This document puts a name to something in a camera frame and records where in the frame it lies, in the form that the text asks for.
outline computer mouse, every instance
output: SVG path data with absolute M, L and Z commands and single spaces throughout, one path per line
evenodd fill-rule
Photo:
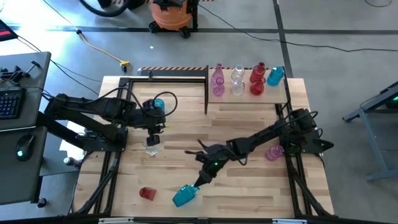
M 33 134 L 23 135 L 17 142 L 15 154 L 18 161 L 27 161 L 33 154 L 33 141 L 35 136 Z

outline yellow extension cord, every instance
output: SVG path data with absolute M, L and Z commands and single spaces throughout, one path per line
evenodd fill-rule
M 77 27 L 76 27 L 75 25 L 73 25 L 67 18 L 65 18 L 65 17 L 64 17 L 63 15 L 61 15 L 57 10 L 55 10 L 46 0 L 43 0 L 43 2 L 46 3 L 46 5 L 48 5 L 50 8 L 52 8 L 52 9 L 53 9 L 58 15 L 60 15 L 63 19 L 65 19 L 67 22 L 69 22 L 69 24 L 70 24 L 71 26 L 73 26 L 73 28 L 75 28 L 76 33 L 79 34 L 79 36 L 84 40 L 84 42 L 85 42 L 88 46 L 90 46 L 91 48 L 93 48 L 93 49 L 95 49 L 95 50 L 98 50 L 98 51 L 100 51 L 100 52 L 102 52 L 102 53 L 104 53 L 104 54 L 106 54 L 106 55 L 112 57 L 113 59 L 115 59 L 115 60 L 117 60 L 117 61 L 119 61 L 119 62 L 120 62 L 120 66 L 122 66 L 122 67 L 126 67 L 126 66 L 129 66 L 129 65 L 130 65 L 130 62 L 129 62 L 129 61 L 121 60 L 121 59 L 117 58 L 116 56 L 111 55 L 110 53 L 106 52 L 105 50 L 102 50 L 102 49 L 100 49 L 100 48 L 98 48 L 98 47 L 95 47 L 94 45 L 91 45 L 91 44 L 86 40 L 86 37 L 83 35 L 83 33 L 81 32 L 80 29 L 77 29 Z

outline yellow cable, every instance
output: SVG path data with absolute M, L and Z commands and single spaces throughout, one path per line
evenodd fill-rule
M 108 56 L 110 56 L 110 57 L 112 57 L 112 58 L 118 60 L 118 61 L 120 62 L 120 66 L 122 66 L 122 65 L 124 65 L 124 66 L 130 65 L 130 62 L 129 62 L 129 61 L 120 60 L 120 59 L 118 59 L 117 57 L 111 55 L 110 53 L 108 53 L 108 52 L 106 52 L 106 51 L 104 51 L 104 50 L 102 50 L 102 49 L 99 49 L 99 48 L 97 48 L 97 47 L 91 45 L 89 42 L 87 42 L 87 40 L 86 40 L 86 38 L 85 38 L 85 36 L 84 36 L 83 34 L 79 34 L 79 35 L 80 35 L 80 37 L 85 41 L 85 43 L 86 43 L 87 45 L 89 45 L 90 47 L 94 48 L 95 50 L 99 50 L 100 52 L 102 52 L 102 53 L 104 53 L 104 54 L 106 54 L 106 55 L 108 55 Z

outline shop vacuum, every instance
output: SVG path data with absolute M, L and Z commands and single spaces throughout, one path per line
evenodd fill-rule
M 146 0 L 124 0 L 121 7 L 115 11 L 101 11 L 90 6 L 85 0 L 80 0 L 90 12 L 103 17 L 115 17 L 127 8 L 132 10 Z M 109 7 L 112 0 L 98 0 L 102 8 Z M 198 0 L 152 0 L 152 17 L 154 22 L 149 24 L 151 33 L 177 31 L 186 39 L 190 37 L 188 25 L 192 20 L 193 30 L 198 29 Z

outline red bottle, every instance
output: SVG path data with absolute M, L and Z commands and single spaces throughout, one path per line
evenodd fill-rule
M 152 189 L 150 187 L 143 187 L 139 191 L 139 195 L 148 200 L 154 200 L 155 194 L 156 194 L 156 190 Z
M 250 86 L 250 92 L 253 95 L 260 95 L 261 93 L 264 92 L 264 83 L 266 82 L 266 78 L 262 78 L 259 80 L 256 80 L 254 83 L 251 84 Z
M 256 80 L 262 79 L 265 73 L 266 65 L 263 62 L 260 62 L 259 65 L 254 66 L 250 75 L 250 82 L 254 83 Z

